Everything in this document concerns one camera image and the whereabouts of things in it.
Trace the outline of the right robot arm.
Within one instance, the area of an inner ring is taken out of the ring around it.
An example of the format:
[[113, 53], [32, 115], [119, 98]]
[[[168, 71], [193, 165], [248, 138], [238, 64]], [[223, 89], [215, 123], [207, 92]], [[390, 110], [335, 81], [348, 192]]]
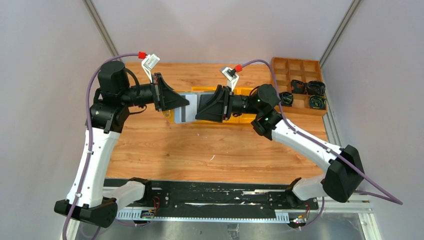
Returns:
[[330, 197], [346, 203], [364, 179], [358, 150], [328, 143], [294, 126], [275, 109], [279, 103], [271, 84], [262, 84], [249, 95], [234, 94], [229, 87], [218, 85], [213, 93], [200, 95], [195, 119], [222, 123], [231, 116], [254, 114], [251, 125], [259, 136], [296, 150], [323, 171], [293, 180], [283, 193], [284, 202], [295, 207], [311, 198]]

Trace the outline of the grey credit card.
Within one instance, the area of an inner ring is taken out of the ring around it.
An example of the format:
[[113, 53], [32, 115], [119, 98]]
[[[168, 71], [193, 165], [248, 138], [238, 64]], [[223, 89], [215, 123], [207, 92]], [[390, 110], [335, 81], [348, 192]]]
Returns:
[[174, 109], [173, 120], [176, 124], [185, 124], [185, 123], [194, 123], [198, 120], [195, 119], [195, 116], [198, 112], [198, 106], [200, 102], [200, 95], [195, 93], [182, 93], [187, 100], [189, 100], [189, 105], [178, 107]]

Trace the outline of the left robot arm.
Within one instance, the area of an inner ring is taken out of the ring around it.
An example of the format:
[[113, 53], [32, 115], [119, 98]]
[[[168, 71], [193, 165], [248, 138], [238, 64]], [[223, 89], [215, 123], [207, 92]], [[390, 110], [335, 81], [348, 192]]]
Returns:
[[153, 104], [158, 112], [164, 112], [188, 106], [189, 100], [174, 91], [160, 73], [152, 74], [147, 84], [130, 85], [129, 77], [134, 74], [121, 61], [104, 63], [94, 76], [99, 88], [88, 104], [84, 153], [69, 193], [55, 203], [54, 211], [108, 228], [124, 207], [153, 201], [151, 181], [139, 177], [130, 178], [111, 192], [103, 191], [110, 158], [130, 108]]

